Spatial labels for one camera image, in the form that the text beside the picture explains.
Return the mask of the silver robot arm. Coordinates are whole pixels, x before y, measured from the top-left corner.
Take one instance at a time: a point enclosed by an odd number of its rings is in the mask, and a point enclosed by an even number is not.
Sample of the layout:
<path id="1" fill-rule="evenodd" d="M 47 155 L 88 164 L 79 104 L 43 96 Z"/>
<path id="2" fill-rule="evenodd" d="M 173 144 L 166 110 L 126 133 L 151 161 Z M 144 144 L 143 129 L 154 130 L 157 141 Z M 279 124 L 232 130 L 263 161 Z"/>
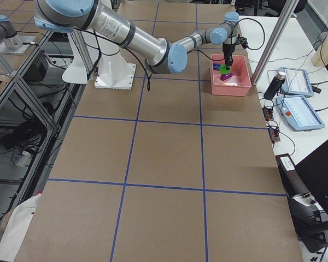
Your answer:
<path id="1" fill-rule="evenodd" d="M 210 43 L 223 45 L 231 66 L 239 15 L 228 12 L 218 27 L 196 31 L 174 43 L 155 38 L 101 1 L 34 1 L 34 20 L 37 27 L 53 32 L 94 30 L 120 48 L 144 57 L 146 68 L 152 73 L 179 74 L 187 66 L 188 53 Z"/>

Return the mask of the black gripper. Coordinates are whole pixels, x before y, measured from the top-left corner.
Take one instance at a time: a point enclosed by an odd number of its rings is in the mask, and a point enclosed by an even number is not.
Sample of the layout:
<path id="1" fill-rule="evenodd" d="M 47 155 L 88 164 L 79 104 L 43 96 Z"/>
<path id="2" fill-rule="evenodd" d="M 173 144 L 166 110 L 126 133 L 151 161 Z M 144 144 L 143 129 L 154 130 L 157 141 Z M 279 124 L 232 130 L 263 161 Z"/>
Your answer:
<path id="1" fill-rule="evenodd" d="M 232 54 L 235 51 L 236 43 L 223 43 L 222 51 L 224 54 L 225 65 L 231 67 L 233 65 Z"/>

